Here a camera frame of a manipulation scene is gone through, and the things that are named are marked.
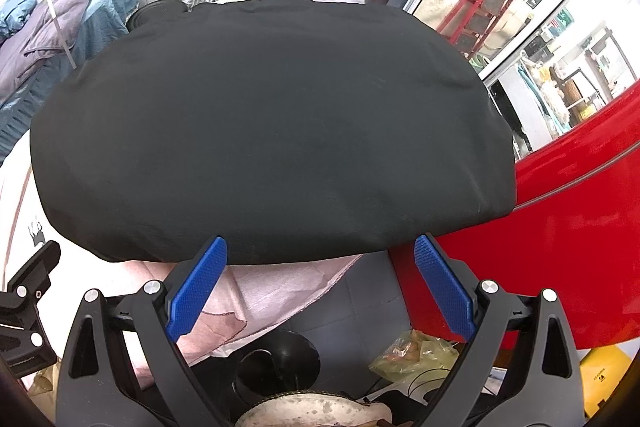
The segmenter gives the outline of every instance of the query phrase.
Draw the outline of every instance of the bed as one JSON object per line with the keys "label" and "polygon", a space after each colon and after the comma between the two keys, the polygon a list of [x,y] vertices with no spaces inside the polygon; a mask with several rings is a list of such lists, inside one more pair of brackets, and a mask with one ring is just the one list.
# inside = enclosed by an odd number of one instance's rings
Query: bed
{"label": "bed", "polygon": [[[127,33],[125,22],[137,5],[138,0],[90,0],[71,48],[76,65],[94,57],[111,41]],[[29,129],[31,118],[53,87],[71,71],[71,63],[64,52],[46,58],[0,105],[0,165]]]}

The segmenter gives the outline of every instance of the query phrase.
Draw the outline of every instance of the metal screw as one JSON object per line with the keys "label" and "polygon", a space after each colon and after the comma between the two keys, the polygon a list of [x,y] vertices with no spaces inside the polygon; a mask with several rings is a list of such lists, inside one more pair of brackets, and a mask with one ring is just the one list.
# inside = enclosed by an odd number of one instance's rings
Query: metal screw
{"label": "metal screw", "polygon": [[87,302],[93,302],[95,301],[95,299],[98,298],[98,295],[100,295],[98,293],[98,290],[89,290],[87,293],[84,294],[84,300]]}
{"label": "metal screw", "polygon": [[160,281],[148,281],[144,288],[145,288],[145,293],[148,293],[149,295],[153,295],[154,293],[158,293],[160,291],[160,287],[161,287],[161,282]]}
{"label": "metal screw", "polygon": [[31,333],[31,344],[36,347],[40,347],[42,345],[42,337],[39,333]]}
{"label": "metal screw", "polygon": [[558,300],[558,294],[551,288],[545,288],[542,290],[542,296],[545,298],[545,301],[556,302]]}
{"label": "metal screw", "polygon": [[498,291],[498,283],[492,281],[491,279],[486,279],[482,281],[480,287],[487,293],[496,293]]}

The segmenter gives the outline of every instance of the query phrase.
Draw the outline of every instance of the blue blanket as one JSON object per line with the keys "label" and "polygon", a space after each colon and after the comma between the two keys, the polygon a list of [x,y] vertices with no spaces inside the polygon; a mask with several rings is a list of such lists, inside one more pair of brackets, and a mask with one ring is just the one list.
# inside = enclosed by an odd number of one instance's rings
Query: blue blanket
{"label": "blue blanket", "polygon": [[0,103],[18,89],[47,58],[65,53],[61,36],[71,47],[78,36],[82,15],[91,0],[51,0],[60,34],[46,0],[35,7],[19,32],[0,46]]}
{"label": "blue blanket", "polygon": [[[125,22],[138,0],[91,0],[82,17],[71,54],[78,66],[127,33]],[[66,55],[44,61],[0,106],[0,165],[31,125],[53,87],[72,71]]]}
{"label": "blue blanket", "polygon": [[6,0],[0,8],[0,44],[19,32],[36,7],[36,0]]}

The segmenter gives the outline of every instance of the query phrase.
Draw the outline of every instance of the plastic bag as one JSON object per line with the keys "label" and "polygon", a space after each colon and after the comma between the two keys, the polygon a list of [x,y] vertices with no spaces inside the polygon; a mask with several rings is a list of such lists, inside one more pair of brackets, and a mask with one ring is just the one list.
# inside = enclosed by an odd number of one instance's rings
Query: plastic bag
{"label": "plastic bag", "polygon": [[369,365],[369,369],[380,377],[398,382],[409,377],[417,379],[421,373],[428,371],[439,377],[440,373],[446,374],[457,359],[458,352],[451,343],[418,330],[410,330],[400,335]]}
{"label": "plastic bag", "polygon": [[52,422],[56,421],[56,396],[58,395],[58,375],[62,360],[36,373],[28,390],[31,401]]}

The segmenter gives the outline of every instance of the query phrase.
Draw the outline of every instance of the blue gripper pad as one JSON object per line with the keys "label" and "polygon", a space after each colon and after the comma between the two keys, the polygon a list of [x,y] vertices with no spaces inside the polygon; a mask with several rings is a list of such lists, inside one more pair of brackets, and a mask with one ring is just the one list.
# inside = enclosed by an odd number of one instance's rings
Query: blue gripper pad
{"label": "blue gripper pad", "polygon": [[447,326],[466,341],[476,333],[473,303],[431,241],[421,235],[414,245],[415,265],[427,283]]}
{"label": "blue gripper pad", "polygon": [[215,238],[169,303],[166,333],[177,342],[193,329],[205,302],[226,266],[226,242]]}

